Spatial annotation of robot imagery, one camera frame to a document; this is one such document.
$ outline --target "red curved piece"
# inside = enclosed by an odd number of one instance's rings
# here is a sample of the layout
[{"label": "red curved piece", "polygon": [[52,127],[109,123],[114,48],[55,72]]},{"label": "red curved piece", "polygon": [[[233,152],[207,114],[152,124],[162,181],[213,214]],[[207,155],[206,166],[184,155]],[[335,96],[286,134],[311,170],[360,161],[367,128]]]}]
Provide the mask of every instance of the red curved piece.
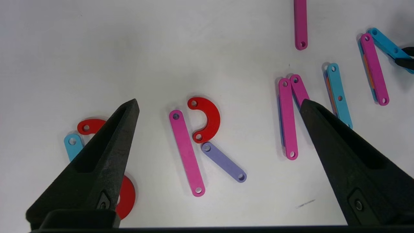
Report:
[{"label": "red curved piece", "polygon": [[220,127],[220,113],[217,107],[211,101],[202,97],[189,99],[187,105],[192,110],[203,111],[207,116],[206,126],[193,133],[193,140],[196,143],[205,143],[212,139]]},{"label": "red curved piece", "polygon": [[82,135],[89,135],[97,133],[101,127],[105,124],[105,120],[102,119],[87,119],[78,124],[78,132]]},{"label": "red curved piece", "polygon": [[124,219],[131,212],[135,203],[135,188],[131,180],[124,175],[119,192],[119,204],[115,211],[121,219]]}]

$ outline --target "white table surface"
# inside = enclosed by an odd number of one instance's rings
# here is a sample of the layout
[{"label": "white table surface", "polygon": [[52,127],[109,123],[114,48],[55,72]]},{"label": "white table surface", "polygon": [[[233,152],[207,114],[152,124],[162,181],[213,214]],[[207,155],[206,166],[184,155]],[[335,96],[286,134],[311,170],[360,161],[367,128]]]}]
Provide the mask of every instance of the white table surface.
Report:
[{"label": "white table surface", "polygon": [[[297,73],[331,109],[322,65],[338,63],[354,130],[413,176],[414,76],[378,50],[390,103],[375,104],[356,42],[377,27],[413,46],[413,22],[410,0],[309,0],[298,51],[293,1],[1,1],[0,225],[29,231],[26,210],[69,163],[63,138],[132,98],[126,171],[138,197],[121,227],[346,224],[297,108],[299,157],[285,158],[274,83]],[[190,132],[201,128],[205,116],[186,107],[195,95],[217,105],[212,142],[248,174],[235,182],[194,143],[200,198],[168,120],[179,108]]]}]

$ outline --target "magenta bar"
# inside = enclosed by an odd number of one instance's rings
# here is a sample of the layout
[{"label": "magenta bar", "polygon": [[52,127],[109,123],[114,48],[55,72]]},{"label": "magenta bar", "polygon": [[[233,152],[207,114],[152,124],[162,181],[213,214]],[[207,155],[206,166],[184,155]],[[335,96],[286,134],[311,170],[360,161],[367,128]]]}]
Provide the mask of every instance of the magenta bar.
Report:
[{"label": "magenta bar", "polygon": [[292,85],[293,94],[298,102],[299,107],[301,107],[303,100],[308,100],[309,95],[306,91],[305,85],[302,82],[302,78],[299,75],[292,75],[290,77],[290,83]]},{"label": "magenta bar", "polygon": [[296,141],[296,125],[293,113],[292,87],[289,79],[279,81],[280,114],[282,115],[283,138],[286,157],[295,160],[298,157],[298,143]]},{"label": "magenta bar", "polygon": [[306,0],[294,0],[295,9],[295,46],[298,50],[308,47],[308,16]]},{"label": "magenta bar", "polygon": [[387,86],[385,85],[380,61],[378,60],[377,51],[375,50],[374,41],[369,33],[363,34],[360,41],[368,67],[368,75],[371,76],[378,104],[385,106],[390,102],[390,98],[388,96]]},{"label": "magenta bar", "polygon": [[188,135],[187,126],[184,121],[183,113],[180,110],[170,112],[170,122],[176,138],[178,151],[187,174],[191,192],[196,197],[201,197],[205,193],[203,178],[198,168],[193,146]]}]

